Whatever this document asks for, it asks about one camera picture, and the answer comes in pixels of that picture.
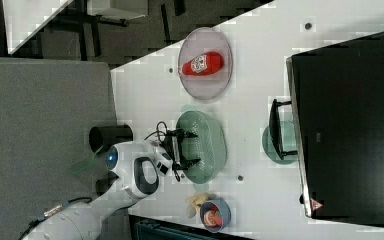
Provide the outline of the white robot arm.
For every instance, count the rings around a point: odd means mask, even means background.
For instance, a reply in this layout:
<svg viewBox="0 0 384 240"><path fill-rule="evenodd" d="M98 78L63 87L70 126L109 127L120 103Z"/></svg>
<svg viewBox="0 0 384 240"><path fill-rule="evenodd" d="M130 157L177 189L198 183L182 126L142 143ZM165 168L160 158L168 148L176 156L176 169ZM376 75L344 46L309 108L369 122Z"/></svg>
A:
<svg viewBox="0 0 384 240"><path fill-rule="evenodd" d="M75 198L48 210L18 240L96 240L105 219L154 194L168 172L186 168L179 162L181 143L196 136L177 129L166 132L163 141L145 138L111 146L106 166L115 180L109 189L93 201Z"/></svg>

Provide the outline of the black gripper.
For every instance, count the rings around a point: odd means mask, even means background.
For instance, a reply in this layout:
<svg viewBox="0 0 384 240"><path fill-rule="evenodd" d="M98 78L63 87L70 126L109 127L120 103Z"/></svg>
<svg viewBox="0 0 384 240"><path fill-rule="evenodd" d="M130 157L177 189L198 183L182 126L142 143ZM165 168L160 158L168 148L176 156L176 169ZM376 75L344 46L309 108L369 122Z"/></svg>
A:
<svg viewBox="0 0 384 240"><path fill-rule="evenodd" d="M193 165L200 162L200 159L191 159L180 162L180 147L179 139L180 138L196 138L197 134L183 129L179 129L177 133L175 131L168 130L165 134L163 141L163 148L166 150L167 154L171 157L173 164L172 170L178 171L179 169L189 169Z"/></svg>

